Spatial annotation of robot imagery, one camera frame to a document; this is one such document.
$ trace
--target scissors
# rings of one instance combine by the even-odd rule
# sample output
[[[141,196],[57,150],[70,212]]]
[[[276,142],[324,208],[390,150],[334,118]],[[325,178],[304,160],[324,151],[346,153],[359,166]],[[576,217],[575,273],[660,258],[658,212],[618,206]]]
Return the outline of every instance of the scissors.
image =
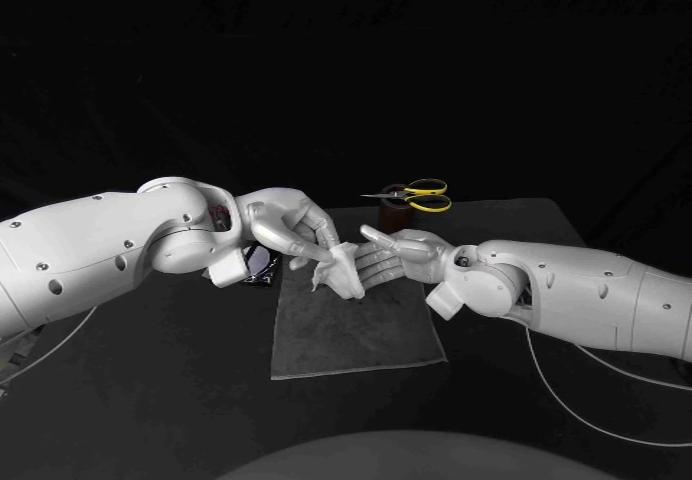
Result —
[[[442,195],[445,191],[446,183],[442,182],[442,180],[436,180],[436,178],[422,178],[410,182],[402,190],[360,196],[399,199],[423,212],[441,213],[451,208],[451,200]]]

